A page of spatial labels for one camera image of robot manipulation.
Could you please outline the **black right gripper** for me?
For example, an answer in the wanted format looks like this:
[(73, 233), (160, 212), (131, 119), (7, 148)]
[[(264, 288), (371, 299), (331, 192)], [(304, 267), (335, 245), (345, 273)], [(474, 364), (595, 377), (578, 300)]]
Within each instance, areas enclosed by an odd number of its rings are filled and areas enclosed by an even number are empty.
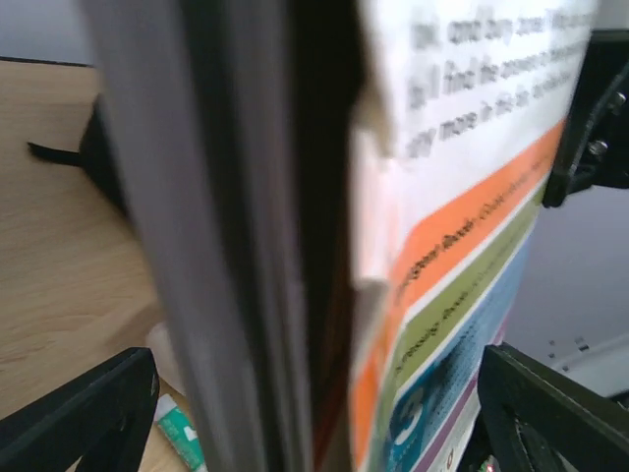
[(592, 33), (543, 205), (602, 186), (628, 188), (628, 31)]

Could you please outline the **children's reader book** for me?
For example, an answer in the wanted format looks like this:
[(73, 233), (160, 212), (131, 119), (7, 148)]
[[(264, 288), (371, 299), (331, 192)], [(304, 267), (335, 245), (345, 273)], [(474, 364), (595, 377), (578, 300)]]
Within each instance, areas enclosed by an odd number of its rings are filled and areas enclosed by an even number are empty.
[(595, 1), (85, 1), (209, 471), (455, 471)]

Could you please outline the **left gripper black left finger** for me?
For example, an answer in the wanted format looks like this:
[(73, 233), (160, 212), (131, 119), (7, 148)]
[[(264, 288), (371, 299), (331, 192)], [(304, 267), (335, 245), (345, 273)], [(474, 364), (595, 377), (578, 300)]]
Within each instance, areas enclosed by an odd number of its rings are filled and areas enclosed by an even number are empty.
[(137, 471), (159, 380), (153, 355), (128, 348), (1, 420), (3, 471)]

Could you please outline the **black student bag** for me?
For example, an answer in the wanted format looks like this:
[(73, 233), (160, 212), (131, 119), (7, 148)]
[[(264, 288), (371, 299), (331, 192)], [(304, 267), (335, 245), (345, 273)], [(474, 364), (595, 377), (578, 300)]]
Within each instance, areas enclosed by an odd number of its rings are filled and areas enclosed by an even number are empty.
[(91, 114), (76, 151), (45, 147), (27, 142), (29, 153), (42, 162), (80, 168), (108, 203), (129, 218), (118, 169), (104, 128), (101, 95), (93, 102)]

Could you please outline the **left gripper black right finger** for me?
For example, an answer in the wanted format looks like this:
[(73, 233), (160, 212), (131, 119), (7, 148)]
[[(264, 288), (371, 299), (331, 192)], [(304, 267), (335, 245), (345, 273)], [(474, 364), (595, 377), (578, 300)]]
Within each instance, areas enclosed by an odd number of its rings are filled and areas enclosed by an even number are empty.
[(506, 343), (485, 348), (478, 395), (502, 471), (628, 469), (628, 410)]

